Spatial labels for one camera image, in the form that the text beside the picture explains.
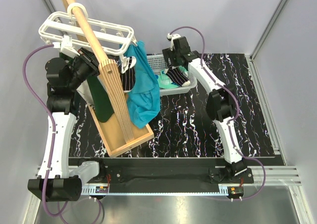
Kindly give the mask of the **white plastic clip hanger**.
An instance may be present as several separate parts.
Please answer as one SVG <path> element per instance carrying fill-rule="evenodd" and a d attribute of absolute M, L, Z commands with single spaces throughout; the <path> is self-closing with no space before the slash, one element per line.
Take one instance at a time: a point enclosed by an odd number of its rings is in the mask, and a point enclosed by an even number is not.
<path fill-rule="evenodd" d="M 85 42 L 72 40 L 72 44 L 78 47 L 90 49 L 93 42 L 105 42 L 107 46 L 101 48 L 106 54 L 114 56 L 124 54 L 130 44 L 137 45 L 134 30 L 130 26 L 91 19 L 85 7 L 78 2 L 71 3 L 67 12 L 52 13 L 38 30 L 40 37 L 47 44 L 61 43 L 63 37 L 50 33 L 51 29 L 85 37 Z"/>

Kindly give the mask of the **white hanger clip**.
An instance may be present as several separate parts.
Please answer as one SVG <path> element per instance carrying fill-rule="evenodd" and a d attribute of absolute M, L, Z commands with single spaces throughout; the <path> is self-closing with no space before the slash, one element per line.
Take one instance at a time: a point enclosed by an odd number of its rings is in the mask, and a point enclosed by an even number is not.
<path fill-rule="evenodd" d="M 123 55 L 119 56 L 121 62 L 121 73 L 124 74 L 127 70 L 132 69 L 137 60 L 134 56 L 125 57 Z"/>

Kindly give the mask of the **black white striped sock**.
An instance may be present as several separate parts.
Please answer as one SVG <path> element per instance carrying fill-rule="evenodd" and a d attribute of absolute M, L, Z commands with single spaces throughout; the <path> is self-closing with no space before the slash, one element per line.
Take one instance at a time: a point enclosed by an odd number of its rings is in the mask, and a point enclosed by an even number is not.
<path fill-rule="evenodd" d="M 124 93 L 128 93 L 133 89 L 136 83 L 135 74 L 135 66 L 132 69 L 127 70 L 124 74 L 120 72 L 120 78 Z"/>

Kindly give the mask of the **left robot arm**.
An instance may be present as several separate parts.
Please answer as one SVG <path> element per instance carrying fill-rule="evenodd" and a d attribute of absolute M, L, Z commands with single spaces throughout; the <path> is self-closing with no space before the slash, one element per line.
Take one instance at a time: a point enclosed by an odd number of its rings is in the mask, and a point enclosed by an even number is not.
<path fill-rule="evenodd" d="M 89 180 L 102 182 L 107 170 L 98 162 L 83 162 L 69 170 L 68 157 L 71 134 L 79 110 L 77 88 L 91 75 L 97 75 L 94 54 L 84 48 L 77 56 L 52 58 L 45 65 L 48 99 L 44 105 L 48 113 L 49 129 L 46 149 L 37 178 L 30 179 L 28 190 L 43 202 L 77 201 L 82 187 Z"/>

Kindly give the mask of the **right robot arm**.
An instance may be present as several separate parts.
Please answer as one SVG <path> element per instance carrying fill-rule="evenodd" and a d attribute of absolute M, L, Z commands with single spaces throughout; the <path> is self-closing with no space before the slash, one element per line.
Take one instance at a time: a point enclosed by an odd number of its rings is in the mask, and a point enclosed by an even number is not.
<path fill-rule="evenodd" d="M 238 146 L 234 121 L 239 115 L 239 105 L 233 95 L 234 88 L 220 81 L 208 68 L 197 51 L 192 51 L 186 37 L 168 34 L 170 47 L 162 50 L 169 68 L 184 66 L 201 83 L 208 100 L 206 112 L 216 124 L 224 150 L 226 166 L 224 176 L 229 182 L 237 182 L 247 170 L 243 154 Z"/>

